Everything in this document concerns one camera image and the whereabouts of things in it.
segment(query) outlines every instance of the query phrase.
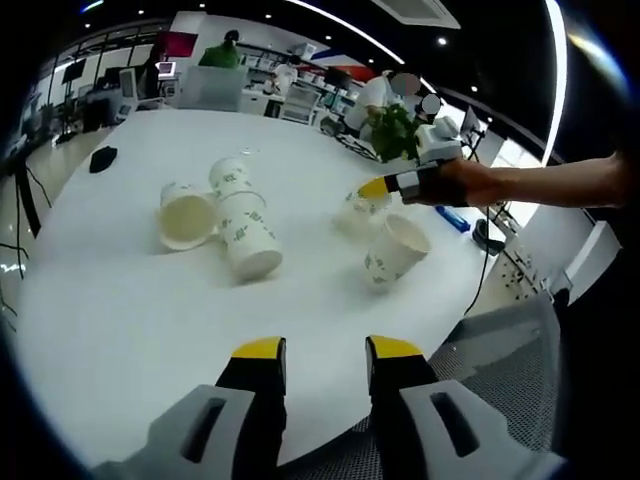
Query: white round table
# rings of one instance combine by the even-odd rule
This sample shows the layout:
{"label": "white round table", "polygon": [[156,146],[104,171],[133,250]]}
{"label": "white round table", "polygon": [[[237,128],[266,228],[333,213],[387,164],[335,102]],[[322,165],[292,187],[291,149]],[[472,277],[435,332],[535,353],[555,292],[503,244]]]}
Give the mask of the white round table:
{"label": "white round table", "polygon": [[[366,245],[331,216],[384,167],[310,127],[210,111],[138,112],[98,148],[118,148],[98,175],[88,160],[36,242],[20,301],[18,361],[36,401],[88,466],[142,448],[151,421],[199,384],[213,384],[239,345],[287,339],[287,429],[279,463],[345,432],[370,410],[364,341],[409,340],[427,358],[472,300],[484,252],[430,207],[404,207],[432,251],[391,294],[361,278]],[[207,188],[219,158],[249,149],[284,263],[235,285],[214,243],[167,253],[157,241],[160,188]],[[475,209],[459,212],[473,222]]]}

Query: person in white shirt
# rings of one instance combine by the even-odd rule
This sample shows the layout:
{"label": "person in white shirt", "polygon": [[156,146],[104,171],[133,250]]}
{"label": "person in white shirt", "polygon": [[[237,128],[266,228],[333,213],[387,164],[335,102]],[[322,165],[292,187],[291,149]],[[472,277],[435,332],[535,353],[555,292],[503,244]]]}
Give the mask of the person in white shirt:
{"label": "person in white shirt", "polygon": [[291,55],[287,59],[287,63],[282,63],[273,71],[273,86],[276,93],[287,96],[289,87],[298,80],[298,70],[296,67],[300,65],[300,57]]}
{"label": "person in white shirt", "polygon": [[420,80],[410,73],[387,71],[372,78],[362,88],[356,104],[343,119],[347,127],[346,133],[359,138],[369,117],[376,115],[384,107],[403,103],[403,96],[413,95],[419,88]]}

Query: ceiling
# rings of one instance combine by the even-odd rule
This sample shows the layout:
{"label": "ceiling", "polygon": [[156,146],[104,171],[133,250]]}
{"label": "ceiling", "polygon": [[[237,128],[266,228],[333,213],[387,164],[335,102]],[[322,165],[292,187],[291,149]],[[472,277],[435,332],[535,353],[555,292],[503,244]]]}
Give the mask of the ceiling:
{"label": "ceiling", "polygon": [[[440,0],[460,24],[460,29],[405,25],[371,0],[305,1],[367,32],[404,59],[406,68],[431,84],[472,97],[546,140],[555,92],[555,53],[543,0]],[[393,4],[406,1],[411,5],[405,11],[419,2],[385,1]],[[105,0],[102,6],[70,19],[58,41],[68,43],[90,31],[142,17],[170,18],[178,10],[201,10],[201,3],[206,4],[205,9],[211,14],[273,24],[330,43],[363,63],[371,58],[373,67],[380,70],[398,66],[390,56],[345,27],[283,0],[253,4],[217,0]],[[586,19],[594,13],[603,14],[591,5],[594,2],[562,3],[578,7]],[[138,14],[140,9],[144,10],[143,15]],[[270,19],[265,18],[267,13],[272,15]],[[332,40],[326,41],[326,35]],[[445,38],[447,44],[439,44],[439,38]],[[478,91],[472,92],[472,86]],[[562,157],[572,161],[610,148],[606,135],[593,132],[595,127],[606,127],[608,123],[602,115],[603,105],[609,105],[608,100],[604,100],[608,99],[607,89],[586,57],[569,44],[565,116],[556,143],[556,151]]]}

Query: black computer mouse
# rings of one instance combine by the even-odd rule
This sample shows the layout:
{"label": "black computer mouse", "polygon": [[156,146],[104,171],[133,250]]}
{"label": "black computer mouse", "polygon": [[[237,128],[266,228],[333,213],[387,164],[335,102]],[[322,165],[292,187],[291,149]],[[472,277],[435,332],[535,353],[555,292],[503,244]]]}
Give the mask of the black computer mouse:
{"label": "black computer mouse", "polygon": [[118,155],[118,149],[113,147],[104,147],[91,155],[91,163],[89,164],[89,173],[100,173],[111,166]]}

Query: person in green shirt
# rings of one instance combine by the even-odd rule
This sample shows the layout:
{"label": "person in green shirt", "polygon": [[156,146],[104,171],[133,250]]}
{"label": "person in green shirt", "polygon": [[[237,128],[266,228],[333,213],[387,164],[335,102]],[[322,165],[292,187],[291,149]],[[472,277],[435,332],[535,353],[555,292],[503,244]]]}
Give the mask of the person in green shirt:
{"label": "person in green shirt", "polygon": [[217,47],[209,47],[198,63],[201,67],[238,68],[240,56],[236,50],[236,43],[240,40],[237,30],[229,30],[224,36],[224,42]]}

